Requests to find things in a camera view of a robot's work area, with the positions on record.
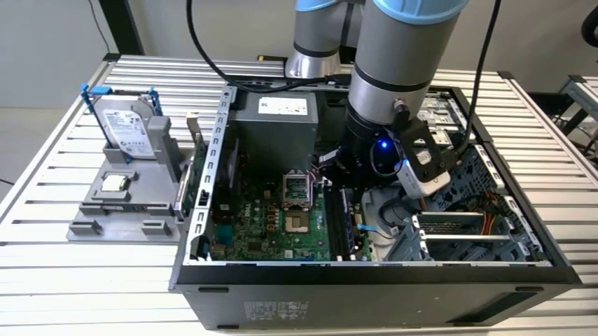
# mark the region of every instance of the open computer tower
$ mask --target open computer tower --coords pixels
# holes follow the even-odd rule
[[[350,202],[309,164],[345,109],[341,85],[222,91],[170,281],[205,329],[487,326],[577,286],[479,119],[434,194]],[[467,111],[430,87],[417,118],[440,147]]]

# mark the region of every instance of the white label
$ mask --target white label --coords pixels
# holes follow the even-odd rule
[[[133,111],[103,110],[111,137],[131,158],[154,158],[141,116]]]
[[[304,320],[309,301],[245,301],[244,316],[249,321]]]
[[[257,113],[306,116],[306,99],[261,97]]]

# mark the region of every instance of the aluminum table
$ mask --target aluminum table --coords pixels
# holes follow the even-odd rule
[[[280,76],[280,62],[217,62],[228,74]],[[432,85],[460,87],[473,72],[438,70]],[[222,80],[202,60],[121,56],[89,85],[160,92],[170,134],[190,146],[185,116],[209,138]],[[484,72],[477,114],[583,288],[491,328],[280,330],[290,334],[598,335],[598,173],[513,79]],[[0,335],[208,333],[181,295],[168,293],[176,246],[69,243],[77,212],[103,160],[103,139],[77,98],[0,203]]]

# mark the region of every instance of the light blue robot arm cap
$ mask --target light blue robot arm cap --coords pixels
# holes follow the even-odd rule
[[[453,18],[468,0],[373,0],[394,20],[410,25],[432,25]]]
[[[294,4],[294,10],[297,12],[314,11],[332,4],[336,4],[337,0],[297,0]]]

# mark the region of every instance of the black pole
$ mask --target black pole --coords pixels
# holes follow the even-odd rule
[[[126,0],[98,1],[118,53],[123,55],[142,55],[142,45],[134,20],[131,19],[129,2]]]
[[[560,131],[564,135],[568,135],[572,130],[579,126],[580,122],[587,117],[587,112],[580,109],[579,112],[575,113],[571,119],[568,119],[568,122],[561,127]]]

